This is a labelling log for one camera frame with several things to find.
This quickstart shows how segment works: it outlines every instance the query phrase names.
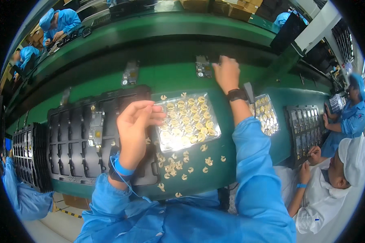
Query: white uniform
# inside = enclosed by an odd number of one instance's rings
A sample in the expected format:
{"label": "white uniform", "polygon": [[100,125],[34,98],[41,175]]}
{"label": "white uniform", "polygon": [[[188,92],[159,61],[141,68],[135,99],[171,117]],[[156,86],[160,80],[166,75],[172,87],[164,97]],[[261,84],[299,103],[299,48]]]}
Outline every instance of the white uniform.
{"label": "white uniform", "polygon": [[[293,217],[296,229],[301,233],[316,234],[323,226],[331,221],[339,212],[350,188],[337,189],[327,183],[321,172],[328,169],[330,158],[320,164],[310,166],[311,179],[302,199],[301,207]],[[290,169],[285,166],[274,166],[276,174],[281,179],[281,195],[287,207],[292,201],[297,183],[299,183],[299,169]]]}

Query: wristwatch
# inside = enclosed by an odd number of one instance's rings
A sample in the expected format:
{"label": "wristwatch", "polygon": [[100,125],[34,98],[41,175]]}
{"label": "wristwatch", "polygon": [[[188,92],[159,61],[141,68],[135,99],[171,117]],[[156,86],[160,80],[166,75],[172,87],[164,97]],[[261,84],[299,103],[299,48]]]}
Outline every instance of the wristwatch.
{"label": "wristwatch", "polygon": [[248,100],[248,97],[246,96],[246,93],[244,90],[240,90],[240,89],[233,89],[230,90],[228,95],[226,95],[227,99],[229,101],[234,101],[234,100]]}

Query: blue cap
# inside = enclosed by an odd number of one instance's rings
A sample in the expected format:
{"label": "blue cap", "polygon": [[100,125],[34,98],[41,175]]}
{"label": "blue cap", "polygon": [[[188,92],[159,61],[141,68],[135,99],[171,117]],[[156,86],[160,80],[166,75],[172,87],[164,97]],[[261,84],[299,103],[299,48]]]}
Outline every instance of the blue cap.
{"label": "blue cap", "polygon": [[361,75],[359,74],[355,74],[355,73],[352,73],[350,74],[349,77],[353,77],[357,83],[358,83],[358,86],[360,87],[360,96],[361,96],[361,101],[364,101],[365,100],[365,85],[364,85],[364,79],[362,78]]}
{"label": "blue cap", "polygon": [[42,30],[48,31],[50,29],[50,22],[54,16],[54,9],[49,9],[49,11],[39,20],[39,26]]}

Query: clear plastic tray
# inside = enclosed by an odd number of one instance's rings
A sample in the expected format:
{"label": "clear plastic tray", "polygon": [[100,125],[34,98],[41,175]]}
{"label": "clear plastic tray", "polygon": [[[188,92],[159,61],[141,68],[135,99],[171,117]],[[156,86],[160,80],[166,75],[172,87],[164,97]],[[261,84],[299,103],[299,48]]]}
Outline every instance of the clear plastic tray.
{"label": "clear plastic tray", "polygon": [[[261,122],[261,130],[264,134],[272,136],[280,131],[277,121],[276,111],[273,109],[272,101],[268,94],[263,94],[255,98],[255,117]],[[254,114],[254,105],[250,104],[251,113]]]}
{"label": "clear plastic tray", "polygon": [[191,147],[217,139],[221,135],[207,93],[182,94],[181,97],[156,103],[167,114],[165,122],[156,126],[163,153]]}

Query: white cap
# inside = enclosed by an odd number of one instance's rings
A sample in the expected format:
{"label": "white cap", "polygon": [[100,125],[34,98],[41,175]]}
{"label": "white cap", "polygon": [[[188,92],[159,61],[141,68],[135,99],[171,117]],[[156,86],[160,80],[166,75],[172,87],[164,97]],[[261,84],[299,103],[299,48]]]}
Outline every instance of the white cap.
{"label": "white cap", "polygon": [[365,174],[365,138],[342,139],[338,146],[343,172],[351,186],[357,187]]}

